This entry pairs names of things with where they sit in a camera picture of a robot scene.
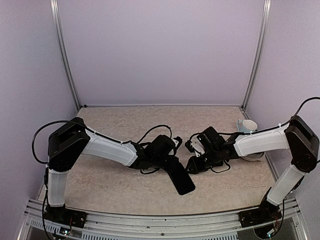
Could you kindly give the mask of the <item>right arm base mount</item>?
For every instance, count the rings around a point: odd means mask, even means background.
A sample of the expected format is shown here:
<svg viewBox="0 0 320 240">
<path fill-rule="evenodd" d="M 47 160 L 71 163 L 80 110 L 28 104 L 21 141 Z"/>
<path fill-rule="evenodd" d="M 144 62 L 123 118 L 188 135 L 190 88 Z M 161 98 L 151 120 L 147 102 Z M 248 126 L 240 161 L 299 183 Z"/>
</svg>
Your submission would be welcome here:
<svg viewBox="0 0 320 240">
<path fill-rule="evenodd" d="M 251 227 L 275 221 L 282 218 L 279 205 L 273 205 L 264 197 L 258 208 L 244 210 L 238 213 L 242 228 Z"/>
</svg>

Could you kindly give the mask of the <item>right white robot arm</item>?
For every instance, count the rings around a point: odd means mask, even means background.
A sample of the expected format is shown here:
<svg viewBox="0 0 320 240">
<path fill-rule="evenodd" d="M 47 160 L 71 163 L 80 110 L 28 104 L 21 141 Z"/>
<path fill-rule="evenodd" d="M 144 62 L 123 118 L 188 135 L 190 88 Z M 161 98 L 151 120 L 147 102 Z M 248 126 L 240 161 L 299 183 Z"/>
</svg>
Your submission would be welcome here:
<svg viewBox="0 0 320 240">
<path fill-rule="evenodd" d="M 188 140 L 187 149 L 194 153 L 186 166 L 189 174 L 205 172 L 229 160 L 274 150 L 290 150 L 292 160 L 284 173 L 266 194 L 266 203 L 256 210 L 256 218 L 266 222 L 275 206 L 301 182 L 318 164 L 320 140 L 298 115 L 290 121 L 253 133 L 236 132 L 224 139 L 212 126 L 197 134 L 199 143 Z"/>
</svg>

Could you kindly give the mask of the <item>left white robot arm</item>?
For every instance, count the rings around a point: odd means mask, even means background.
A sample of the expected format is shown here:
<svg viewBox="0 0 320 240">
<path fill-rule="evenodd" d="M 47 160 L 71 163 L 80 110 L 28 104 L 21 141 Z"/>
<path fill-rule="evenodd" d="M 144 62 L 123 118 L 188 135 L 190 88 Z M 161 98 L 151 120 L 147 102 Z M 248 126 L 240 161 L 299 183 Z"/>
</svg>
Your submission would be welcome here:
<svg viewBox="0 0 320 240">
<path fill-rule="evenodd" d="M 61 223 L 70 218 L 69 209 L 64 207 L 66 181 L 80 155 L 100 157 L 140 171 L 163 169 L 178 193 L 183 195 L 180 178 L 186 171 L 176 157 L 181 144 L 180 137 L 164 134 L 150 142 L 120 141 L 90 129 L 80 117 L 67 121 L 48 138 L 47 200 L 51 206 L 50 214 Z"/>
</svg>

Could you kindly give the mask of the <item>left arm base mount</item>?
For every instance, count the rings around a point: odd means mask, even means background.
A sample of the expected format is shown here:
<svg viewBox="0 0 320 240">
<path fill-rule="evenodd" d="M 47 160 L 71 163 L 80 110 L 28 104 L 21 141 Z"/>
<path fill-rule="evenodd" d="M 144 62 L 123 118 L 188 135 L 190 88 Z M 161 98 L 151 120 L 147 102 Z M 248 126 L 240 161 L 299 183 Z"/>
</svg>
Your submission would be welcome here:
<svg viewBox="0 0 320 240">
<path fill-rule="evenodd" d="M 45 209 L 44 218 L 54 223 L 83 229 L 86 223 L 87 213 L 66 208 L 65 205 L 60 207 L 49 205 Z"/>
</svg>

